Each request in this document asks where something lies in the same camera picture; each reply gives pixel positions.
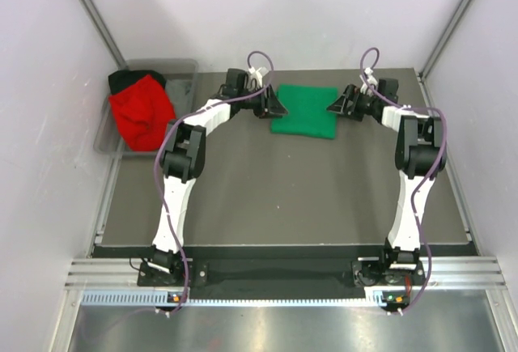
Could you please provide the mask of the green t-shirt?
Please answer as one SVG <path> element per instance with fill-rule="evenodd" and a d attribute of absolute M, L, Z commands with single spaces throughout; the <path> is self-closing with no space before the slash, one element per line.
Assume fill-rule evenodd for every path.
<path fill-rule="evenodd" d="M 338 98 L 336 87 L 283 84 L 278 98 L 288 114 L 271 121 L 273 134 L 335 139 L 337 116 L 328 112 L 327 107 Z"/>

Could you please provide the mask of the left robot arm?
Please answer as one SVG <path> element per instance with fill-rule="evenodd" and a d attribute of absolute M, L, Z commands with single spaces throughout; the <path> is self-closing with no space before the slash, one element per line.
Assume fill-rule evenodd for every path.
<path fill-rule="evenodd" d="M 228 70 L 225 83 L 205 105 L 167 127 L 157 160 L 163 175 L 162 207 L 148 261 L 166 284 L 185 280 L 183 229 L 190 194 L 205 167 L 207 137 L 241 110 L 250 110 L 258 118 L 287 115 L 271 82 L 265 81 L 269 75 L 265 67 Z"/>

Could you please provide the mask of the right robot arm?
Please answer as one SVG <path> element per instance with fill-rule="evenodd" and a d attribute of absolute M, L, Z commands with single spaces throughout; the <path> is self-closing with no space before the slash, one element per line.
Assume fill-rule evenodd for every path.
<path fill-rule="evenodd" d="M 372 117 L 397 133 L 394 164 L 400 178 L 396 213 L 378 261 L 360 261 L 358 283 L 394 284 L 422 272 L 422 218 L 436 177 L 444 170 L 446 128 L 435 108 L 411 108 L 397 103 L 399 83 L 381 79 L 361 87 L 346 86 L 327 111 L 353 121 Z"/>

